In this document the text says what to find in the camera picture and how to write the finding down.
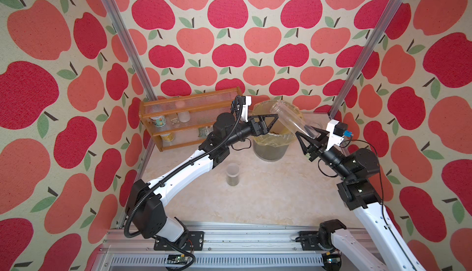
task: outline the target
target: black cable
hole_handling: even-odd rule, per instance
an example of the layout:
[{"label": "black cable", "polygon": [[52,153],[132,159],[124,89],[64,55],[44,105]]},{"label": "black cable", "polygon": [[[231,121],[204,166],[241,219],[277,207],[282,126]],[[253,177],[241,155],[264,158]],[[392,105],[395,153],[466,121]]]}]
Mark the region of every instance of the black cable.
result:
[{"label": "black cable", "polygon": [[241,149],[235,149],[235,148],[233,147],[233,145],[231,145],[231,148],[233,148],[233,150],[240,151],[240,150],[244,150],[244,149],[249,149],[249,148],[251,148],[251,146],[252,146],[252,141],[249,140],[249,147],[244,147],[244,148],[241,148]]},{"label": "black cable", "polygon": [[347,146],[349,146],[349,144],[351,144],[351,141],[353,140],[353,136],[351,136],[351,138],[349,138],[349,142],[347,142],[346,145],[344,146],[341,146],[341,144],[343,144],[344,142],[346,142],[347,140],[344,140],[341,142],[341,144],[339,144],[339,148],[346,148]]},{"label": "black cable", "polygon": [[170,267],[166,267],[167,270],[170,270],[170,271],[173,271],[173,270],[178,270],[178,271],[184,270],[184,269],[186,269],[186,268],[192,266],[192,264],[195,262],[196,258],[195,258],[195,255],[194,255],[194,254],[189,253],[188,251],[185,251],[185,250],[181,249],[181,248],[178,247],[175,243],[171,242],[170,240],[168,240],[168,239],[166,239],[166,238],[164,238],[164,237],[159,237],[158,239],[164,240],[165,243],[166,243],[167,245],[170,245],[170,247],[172,247],[175,251],[178,251],[179,253],[184,254],[184,255],[189,256],[189,257],[192,258],[192,261],[187,262],[185,266],[182,266],[182,267],[180,267],[180,268],[170,268]]},{"label": "black cable", "polygon": [[186,168],[187,166],[189,165],[193,165],[193,163],[195,163],[196,161],[202,159],[203,157],[209,155],[210,153],[213,153],[215,150],[218,150],[221,148],[221,146],[223,146],[227,140],[234,134],[234,132],[236,131],[236,128],[239,124],[239,121],[241,119],[241,115],[243,113],[243,104],[241,104],[239,102],[239,96],[236,96],[236,98],[234,99],[234,101],[231,103],[231,111],[234,111],[235,109],[235,106],[237,108],[236,110],[236,122],[233,126],[233,129],[228,133],[228,135],[221,141],[221,143],[219,143],[218,145],[215,146],[215,148],[211,149],[210,151],[208,152],[205,152],[197,157],[195,157],[194,159],[192,159],[191,161],[187,161],[186,163],[182,164],[180,167],[174,169],[171,173],[169,173],[167,176],[165,176],[161,181],[159,181],[156,185],[154,185],[149,191],[146,192],[146,194],[144,194],[143,197],[141,197],[141,199],[136,203],[136,205],[134,206],[133,210],[131,211],[130,215],[128,215],[128,219],[126,220],[126,223],[125,223],[125,227],[124,227],[124,235],[126,238],[133,238],[133,237],[136,237],[138,236],[141,232],[140,231],[136,231],[136,232],[133,232],[133,233],[129,233],[129,228],[131,227],[131,222],[133,221],[133,218],[134,216],[136,215],[136,212],[138,211],[138,209],[143,205],[143,203],[147,200],[147,198],[149,197],[149,195],[151,195],[158,187],[163,187],[165,185],[165,183],[170,179],[172,178],[176,173],[180,172],[181,170],[183,170],[184,168]]},{"label": "black cable", "polygon": [[327,174],[323,173],[322,169],[320,168],[320,162],[321,162],[321,161],[322,161],[321,159],[318,159],[318,169],[320,170],[320,172],[321,172],[322,174],[324,174],[325,176],[327,176],[327,177],[336,178],[338,175],[328,176]]},{"label": "black cable", "polygon": [[[370,144],[369,142],[367,141],[364,141],[364,140],[352,140],[352,141],[359,141],[359,142],[364,142],[368,145],[370,145],[373,149],[374,149],[374,152],[375,152],[375,156],[377,157],[377,161],[379,162],[379,155],[377,154],[377,150],[375,149],[374,145]],[[388,226],[388,223],[386,222],[386,219],[385,219],[385,214],[384,214],[384,192],[383,192],[383,185],[382,185],[382,176],[381,176],[381,173],[379,173],[379,179],[380,179],[380,182],[381,182],[381,192],[382,192],[382,197],[381,197],[381,209],[382,209],[382,219],[383,221],[385,222],[385,226],[386,228],[390,231],[390,233],[392,233],[392,236],[393,238],[395,239],[395,241],[397,242],[398,246],[400,247],[400,249],[403,251],[403,254],[405,255],[405,257],[408,259],[408,261],[410,262],[410,264],[412,265],[412,268],[413,270],[416,270],[415,266],[413,265],[413,262],[411,262],[410,258],[408,257],[408,255],[406,254],[405,250],[402,248],[402,245],[400,244],[400,242],[398,242],[398,239],[395,237],[395,235],[393,234],[392,232],[392,229],[390,229],[390,227]]]}]

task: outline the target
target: trash bin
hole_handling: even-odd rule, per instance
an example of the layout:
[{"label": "trash bin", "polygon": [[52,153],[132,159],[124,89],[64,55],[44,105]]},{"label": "trash bin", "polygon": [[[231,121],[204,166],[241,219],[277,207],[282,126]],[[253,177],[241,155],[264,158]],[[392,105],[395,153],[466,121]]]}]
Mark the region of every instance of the trash bin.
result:
[{"label": "trash bin", "polygon": [[[302,113],[296,106],[280,100],[269,100],[256,104],[252,110],[252,115],[270,114],[270,109],[278,102],[286,104],[301,119],[303,118]],[[271,118],[266,119],[266,124],[269,124],[271,121]],[[277,121],[270,130],[270,133],[253,138],[252,147],[260,159],[267,162],[275,162],[284,156],[289,144],[295,140],[295,135],[280,121]]]}]

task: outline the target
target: wooden shelf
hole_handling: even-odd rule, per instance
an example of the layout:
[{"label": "wooden shelf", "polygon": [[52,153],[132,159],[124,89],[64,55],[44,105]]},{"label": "wooden shelf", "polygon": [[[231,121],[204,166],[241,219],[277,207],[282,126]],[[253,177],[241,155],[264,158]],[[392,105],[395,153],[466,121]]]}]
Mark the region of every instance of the wooden shelf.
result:
[{"label": "wooden shelf", "polygon": [[[218,115],[231,111],[231,103],[237,95],[242,95],[239,88],[213,91],[185,97],[175,97],[165,100],[141,102],[139,117],[160,151],[199,144],[205,138],[198,138],[198,128],[212,126]],[[190,120],[173,124],[169,114],[183,111],[190,113]],[[166,125],[156,127],[150,118],[165,116]],[[172,142],[162,141],[160,135],[174,133]]]}]

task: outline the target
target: plastic bag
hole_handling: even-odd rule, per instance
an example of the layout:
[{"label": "plastic bag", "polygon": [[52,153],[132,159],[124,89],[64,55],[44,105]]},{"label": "plastic bag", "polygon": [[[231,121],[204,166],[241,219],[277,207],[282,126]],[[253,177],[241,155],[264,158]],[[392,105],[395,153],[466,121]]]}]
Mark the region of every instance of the plastic bag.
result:
[{"label": "plastic bag", "polygon": [[[286,104],[301,119],[303,118],[303,114],[296,106],[280,100],[268,100],[261,103],[257,103],[256,105],[254,105],[254,109],[252,110],[251,115],[270,114],[271,107],[277,102],[282,102]],[[269,124],[271,121],[271,118],[266,119],[266,124]],[[270,130],[270,133],[254,137],[253,140],[259,145],[270,145],[273,147],[280,147],[288,145],[295,141],[296,136],[292,134],[280,121],[277,121]]]}]

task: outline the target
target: wall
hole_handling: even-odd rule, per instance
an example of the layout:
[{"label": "wall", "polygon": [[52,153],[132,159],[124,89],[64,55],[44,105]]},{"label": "wall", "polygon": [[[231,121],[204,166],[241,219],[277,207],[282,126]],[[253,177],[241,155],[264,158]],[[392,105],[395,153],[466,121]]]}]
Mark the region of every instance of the wall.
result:
[{"label": "wall", "polygon": [[406,31],[376,46],[379,70],[355,81],[359,99],[341,113],[379,153],[390,216],[423,266],[472,270],[472,6],[404,0],[399,12]]},{"label": "wall", "polygon": [[256,103],[283,97],[314,110],[338,94],[375,26],[369,8],[378,18],[386,2],[130,0],[121,11],[147,39],[137,48],[157,95],[240,86]]},{"label": "wall", "polygon": [[1,271],[89,270],[140,167],[143,91],[87,1],[0,0]]}]

